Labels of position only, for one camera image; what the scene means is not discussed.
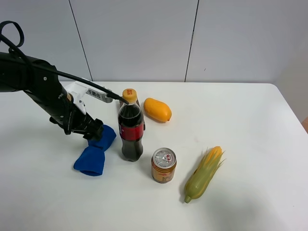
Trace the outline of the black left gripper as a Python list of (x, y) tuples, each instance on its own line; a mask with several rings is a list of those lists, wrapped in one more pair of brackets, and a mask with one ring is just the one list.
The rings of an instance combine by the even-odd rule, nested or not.
[(51, 110), (50, 122), (57, 124), (66, 135), (73, 133), (83, 134), (86, 140), (99, 141), (102, 138), (103, 122), (93, 119), (88, 113), (83, 114), (66, 97), (57, 100)]

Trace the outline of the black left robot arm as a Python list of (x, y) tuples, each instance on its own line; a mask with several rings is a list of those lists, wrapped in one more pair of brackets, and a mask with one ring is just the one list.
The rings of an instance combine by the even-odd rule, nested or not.
[(102, 137), (103, 122), (77, 108), (73, 96), (64, 89), (56, 74), (30, 68), (16, 55), (0, 54), (0, 90), (23, 91), (66, 135), (78, 133), (96, 141)]

